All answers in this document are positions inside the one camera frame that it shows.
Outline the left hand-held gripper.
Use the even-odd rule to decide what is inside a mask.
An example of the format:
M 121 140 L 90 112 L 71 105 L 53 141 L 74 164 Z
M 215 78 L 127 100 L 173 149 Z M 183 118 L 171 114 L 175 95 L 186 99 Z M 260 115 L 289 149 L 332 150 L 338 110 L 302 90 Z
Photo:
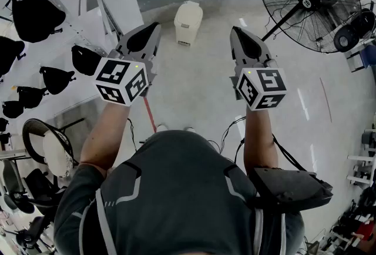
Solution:
M 153 58 L 159 48 L 161 29 L 160 23 L 132 29 L 100 60 L 94 85 L 102 100 L 131 106 L 135 99 L 147 95 L 155 78 Z

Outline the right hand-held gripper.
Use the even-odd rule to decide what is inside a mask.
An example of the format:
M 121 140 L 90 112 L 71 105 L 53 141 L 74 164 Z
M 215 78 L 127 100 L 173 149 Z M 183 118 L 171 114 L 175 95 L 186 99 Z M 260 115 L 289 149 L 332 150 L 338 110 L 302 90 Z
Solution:
M 253 33 L 233 26 L 230 46 L 235 63 L 230 79 L 236 99 L 244 100 L 252 111 L 276 108 L 287 94 L 286 75 L 267 45 Z

